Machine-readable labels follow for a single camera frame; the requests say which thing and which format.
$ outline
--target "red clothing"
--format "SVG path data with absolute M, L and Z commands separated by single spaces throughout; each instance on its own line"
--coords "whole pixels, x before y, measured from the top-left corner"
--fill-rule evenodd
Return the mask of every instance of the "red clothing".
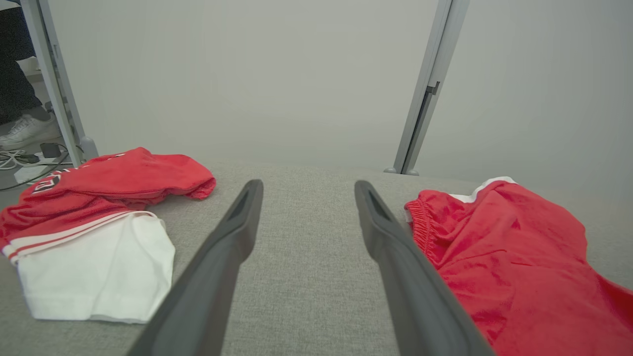
M 518 184 L 406 204 L 415 242 L 498 355 L 633 355 L 633 292 L 587 263 L 584 226 Z
M 207 168 L 184 155 L 136 148 L 56 170 L 0 214 L 0 249 L 12 262 L 76 238 L 169 194 L 204 199 L 215 188 Z

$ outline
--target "white cloth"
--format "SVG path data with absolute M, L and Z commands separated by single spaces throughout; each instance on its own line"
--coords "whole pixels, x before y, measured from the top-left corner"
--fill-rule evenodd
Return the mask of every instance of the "white cloth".
M 172 285 L 175 249 L 164 223 L 133 213 L 20 259 L 36 319 L 147 322 Z

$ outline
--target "folded clothing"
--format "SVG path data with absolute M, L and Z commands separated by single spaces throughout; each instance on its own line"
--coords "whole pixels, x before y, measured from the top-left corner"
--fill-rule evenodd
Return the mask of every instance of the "folded clothing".
M 586 258 L 584 226 L 509 177 L 422 191 L 413 237 L 498 355 L 631 355 L 633 292 Z
M 209 196 L 211 172 L 136 148 L 57 170 L 0 213 L 0 248 L 37 319 L 148 321 L 172 283 L 174 248 L 143 211 L 169 194 Z

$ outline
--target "white sneaker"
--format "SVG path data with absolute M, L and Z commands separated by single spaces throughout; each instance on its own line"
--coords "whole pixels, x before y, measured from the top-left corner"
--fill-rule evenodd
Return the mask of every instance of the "white sneaker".
M 0 146 L 9 151 L 60 136 L 57 120 L 54 117 L 41 121 L 24 114 L 15 122 L 8 134 L 0 136 Z

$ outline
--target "person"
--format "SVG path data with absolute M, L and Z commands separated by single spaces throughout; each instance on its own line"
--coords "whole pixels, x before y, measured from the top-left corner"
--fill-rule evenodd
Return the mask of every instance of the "person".
M 14 1 L 0 0 L 0 123 L 15 121 L 0 136 L 3 150 L 60 137 L 55 118 L 42 107 L 17 62 L 34 55 L 22 8 Z

